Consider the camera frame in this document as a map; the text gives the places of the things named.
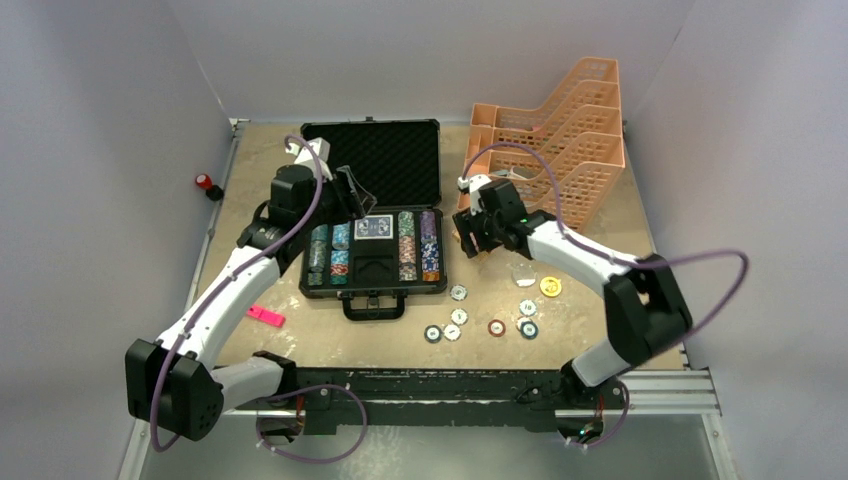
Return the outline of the blue playing card deck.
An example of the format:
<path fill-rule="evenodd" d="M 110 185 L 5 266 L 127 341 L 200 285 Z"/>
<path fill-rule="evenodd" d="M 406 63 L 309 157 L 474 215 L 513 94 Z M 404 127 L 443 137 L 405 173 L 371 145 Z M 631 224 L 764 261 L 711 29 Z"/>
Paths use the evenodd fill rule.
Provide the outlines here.
<path fill-rule="evenodd" d="M 356 241 L 392 239 L 394 223 L 394 216 L 391 214 L 365 216 L 354 222 L 354 239 Z"/>

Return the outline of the yellow round button chip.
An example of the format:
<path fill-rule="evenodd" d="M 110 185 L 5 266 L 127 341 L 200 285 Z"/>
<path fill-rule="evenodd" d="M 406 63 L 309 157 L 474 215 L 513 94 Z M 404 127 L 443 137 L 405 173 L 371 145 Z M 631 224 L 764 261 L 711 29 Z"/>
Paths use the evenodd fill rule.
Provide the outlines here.
<path fill-rule="evenodd" d="M 562 281 L 554 276 L 545 276 L 539 281 L 541 293 L 548 298 L 555 298 L 562 293 Z"/>

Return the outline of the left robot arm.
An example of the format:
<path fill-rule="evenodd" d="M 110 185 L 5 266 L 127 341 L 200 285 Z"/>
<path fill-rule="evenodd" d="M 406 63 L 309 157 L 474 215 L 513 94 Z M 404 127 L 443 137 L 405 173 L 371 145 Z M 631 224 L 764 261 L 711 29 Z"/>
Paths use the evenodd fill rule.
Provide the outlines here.
<path fill-rule="evenodd" d="M 128 410 L 150 425 L 153 443 L 168 448 L 167 430 L 198 441 L 221 414 L 258 399 L 284 409 L 297 399 L 296 364 L 266 351 L 225 367 L 216 361 L 259 297 L 308 247 L 320 225 L 364 217 L 375 197 L 347 166 L 278 169 L 271 195 L 254 211 L 227 263 L 196 302 L 156 340 L 136 340 L 125 354 Z"/>

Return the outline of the clear round button chip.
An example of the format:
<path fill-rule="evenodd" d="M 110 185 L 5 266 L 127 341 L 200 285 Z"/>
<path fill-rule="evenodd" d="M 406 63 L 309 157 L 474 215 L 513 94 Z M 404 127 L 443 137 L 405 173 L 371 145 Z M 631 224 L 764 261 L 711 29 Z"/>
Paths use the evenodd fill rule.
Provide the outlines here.
<path fill-rule="evenodd" d="M 528 264 L 518 264 L 513 267 L 512 280 L 519 288 L 529 288 L 537 281 L 535 270 Z"/>

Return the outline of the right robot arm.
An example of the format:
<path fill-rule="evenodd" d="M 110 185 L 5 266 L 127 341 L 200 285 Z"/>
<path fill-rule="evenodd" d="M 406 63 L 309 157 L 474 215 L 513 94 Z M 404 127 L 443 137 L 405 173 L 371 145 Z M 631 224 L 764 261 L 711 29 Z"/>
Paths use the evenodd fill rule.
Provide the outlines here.
<path fill-rule="evenodd" d="M 502 247 L 561 270 L 603 300 L 605 338 L 562 369 L 561 392 L 569 404 L 588 405 L 602 383 L 661 354 L 691 330 L 691 314 L 663 257 L 627 255 L 561 227 L 548 212 L 530 213 L 506 179 L 475 175 L 458 186 L 470 198 L 453 217 L 468 257 Z"/>

